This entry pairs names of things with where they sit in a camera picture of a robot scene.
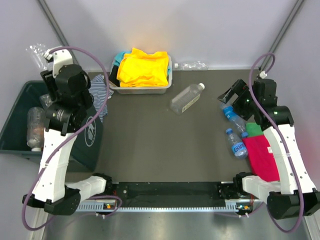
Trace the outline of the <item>clear ribbed bottle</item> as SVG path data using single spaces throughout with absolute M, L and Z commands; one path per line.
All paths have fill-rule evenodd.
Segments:
M 32 152 L 41 152 L 44 146 L 44 116 L 41 107 L 32 107 L 27 113 L 26 144 Z

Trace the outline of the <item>blue cap bottle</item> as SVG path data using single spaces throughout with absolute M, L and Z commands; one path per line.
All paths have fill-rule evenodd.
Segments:
M 246 129 L 246 122 L 234 112 L 234 108 L 229 104 L 221 103 L 220 109 L 224 116 L 234 125 L 241 138 L 247 138 L 249 134 Z

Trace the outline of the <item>large clear bottle with label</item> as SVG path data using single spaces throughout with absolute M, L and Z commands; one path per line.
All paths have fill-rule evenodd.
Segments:
M 204 89 L 205 85 L 203 83 L 189 85 L 170 101 L 170 109 L 177 115 L 182 114 L 199 100 Z

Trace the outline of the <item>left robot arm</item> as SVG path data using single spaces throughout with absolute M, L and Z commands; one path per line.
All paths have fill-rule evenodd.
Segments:
M 45 111 L 44 146 L 40 161 L 41 177 L 29 199 L 29 207 L 42 208 L 54 216 L 72 215 L 79 204 L 95 195 L 109 198 L 114 191 L 110 177 L 95 173 L 85 180 L 66 184 L 65 178 L 75 133 L 88 123 L 93 106 L 89 76 L 77 64 L 64 65 L 57 73 L 43 71 L 41 76 L 53 103 Z

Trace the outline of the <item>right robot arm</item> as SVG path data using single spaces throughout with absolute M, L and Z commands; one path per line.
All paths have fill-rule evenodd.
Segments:
M 276 220 L 313 215 L 320 208 L 320 192 L 308 175 L 296 141 L 295 126 L 287 106 L 278 105 L 277 84 L 272 79 L 258 79 L 253 85 L 238 79 L 217 99 L 225 104 L 228 119 L 253 117 L 261 127 L 271 161 L 258 156 L 251 162 L 253 172 L 238 173 L 233 192 L 239 198 L 252 194 L 264 202 Z

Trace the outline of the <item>blue label bottle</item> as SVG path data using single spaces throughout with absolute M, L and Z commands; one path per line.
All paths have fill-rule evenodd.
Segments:
M 227 135 L 227 140 L 229 142 L 233 155 L 237 159 L 245 159 L 248 156 L 248 150 L 244 142 L 236 133 L 234 133 L 231 128 L 226 129 L 225 133 Z

